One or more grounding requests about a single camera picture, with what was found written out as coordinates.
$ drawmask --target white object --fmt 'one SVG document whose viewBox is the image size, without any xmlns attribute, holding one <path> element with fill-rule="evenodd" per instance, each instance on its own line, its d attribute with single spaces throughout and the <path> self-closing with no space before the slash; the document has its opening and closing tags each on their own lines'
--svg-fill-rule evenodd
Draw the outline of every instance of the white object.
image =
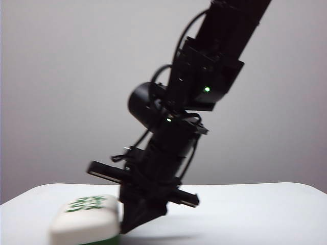
<svg viewBox="0 0 327 245">
<path fill-rule="evenodd" d="M 49 235 L 51 245 L 117 244 L 119 232 L 117 198 L 93 194 L 65 204 L 52 222 Z"/>
<path fill-rule="evenodd" d="M 170 203 L 168 215 L 121 235 L 121 245 L 326 245 L 327 194 L 298 183 L 182 186 L 197 208 Z M 1 206 L 1 244 L 48 245 L 58 207 L 116 185 L 49 184 Z"/>
</svg>

